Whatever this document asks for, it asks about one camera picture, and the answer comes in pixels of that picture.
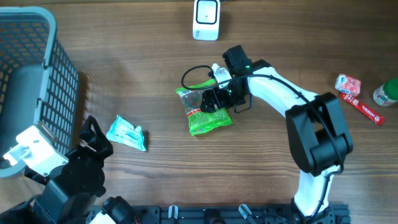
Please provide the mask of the green clear snack bag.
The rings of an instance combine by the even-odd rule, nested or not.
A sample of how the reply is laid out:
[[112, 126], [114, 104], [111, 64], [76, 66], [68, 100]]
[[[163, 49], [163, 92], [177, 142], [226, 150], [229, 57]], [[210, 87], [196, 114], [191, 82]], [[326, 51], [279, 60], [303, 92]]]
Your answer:
[[177, 88], [175, 92], [185, 107], [188, 126], [192, 136], [207, 133], [215, 128], [229, 126], [233, 123], [224, 108], [216, 109], [214, 113], [202, 112], [200, 105], [204, 90], [191, 91], [181, 87]]

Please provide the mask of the light blue small packet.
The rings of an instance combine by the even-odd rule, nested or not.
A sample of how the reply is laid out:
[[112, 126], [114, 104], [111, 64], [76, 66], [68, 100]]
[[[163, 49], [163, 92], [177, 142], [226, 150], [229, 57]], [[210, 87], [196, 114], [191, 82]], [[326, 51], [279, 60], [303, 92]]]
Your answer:
[[117, 115], [116, 120], [106, 133], [106, 138], [109, 141], [125, 144], [143, 152], [147, 150], [144, 145], [144, 133], [142, 132], [142, 128], [132, 125], [120, 115]]

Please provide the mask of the small red sauce sachet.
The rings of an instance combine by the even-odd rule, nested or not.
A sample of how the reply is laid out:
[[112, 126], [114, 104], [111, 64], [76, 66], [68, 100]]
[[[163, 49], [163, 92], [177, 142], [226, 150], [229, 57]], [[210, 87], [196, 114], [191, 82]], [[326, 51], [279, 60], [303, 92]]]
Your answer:
[[361, 92], [361, 81], [345, 74], [339, 74], [335, 89], [351, 96], [358, 96]]

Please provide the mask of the red Nescafe coffee stick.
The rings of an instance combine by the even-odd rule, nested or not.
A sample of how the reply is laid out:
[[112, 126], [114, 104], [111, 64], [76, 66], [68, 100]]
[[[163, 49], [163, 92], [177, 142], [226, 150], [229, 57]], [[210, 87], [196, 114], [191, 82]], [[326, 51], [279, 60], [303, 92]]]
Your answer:
[[383, 116], [376, 113], [368, 105], [364, 104], [359, 99], [357, 99], [357, 97], [346, 94], [346, 93], [340, 93], [339, 97], [343, 101], [349, 103], [352, 107], [357, 109], [359, 112], [361, 112], [367, 118], [369, 118], [376, 125], [382, 125], [385, 122], [385, 118]]

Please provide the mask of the green lid jar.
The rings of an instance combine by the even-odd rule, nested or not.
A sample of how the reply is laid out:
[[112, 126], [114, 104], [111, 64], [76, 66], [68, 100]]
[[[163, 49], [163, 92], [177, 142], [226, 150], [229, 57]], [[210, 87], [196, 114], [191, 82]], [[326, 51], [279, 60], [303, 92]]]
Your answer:
[[373, 100], [380, 106], [391, 106], [397, 103], [398, 92], [397, 92], [398, 79], [393, 78], [388, 82], [385, 82], [379, 88], [375, 89], [373, 93]]

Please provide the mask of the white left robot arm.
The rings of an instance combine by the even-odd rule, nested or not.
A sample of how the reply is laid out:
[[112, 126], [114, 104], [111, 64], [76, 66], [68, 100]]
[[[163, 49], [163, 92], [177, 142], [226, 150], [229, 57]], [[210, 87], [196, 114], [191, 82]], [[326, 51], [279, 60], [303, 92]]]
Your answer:
[[94, 117], [87, 117], [77, 145], [67, 153], [68, 163], [57, 166], [44, 177], [26, 168], [25, 177], [44, 185], [32, 196], [1, 213], [1, 223], [85, 223], [95, 200], [105, 194], [104, 160], [113, 154]]

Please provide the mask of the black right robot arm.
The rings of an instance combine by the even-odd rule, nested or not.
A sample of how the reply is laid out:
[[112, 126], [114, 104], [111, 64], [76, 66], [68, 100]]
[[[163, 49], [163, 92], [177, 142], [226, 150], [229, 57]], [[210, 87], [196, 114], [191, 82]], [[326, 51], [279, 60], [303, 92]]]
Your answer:
[[237, 108], [246, 97], [259, 98], [284, 118], [290, 154], [300, 169], [298, 189], [286, 221], [330, 222], [333, 217], [328, 194], [336, 175], [344, 171], [353, 140], [336, 95], [304, 90], [277, 73], [265, 60], [253, 62], [241, 45], [223, 54], [226, 64], [213, 64], [208, 76], [215, 84], [202, 93], [200, 109], [214, 113]]

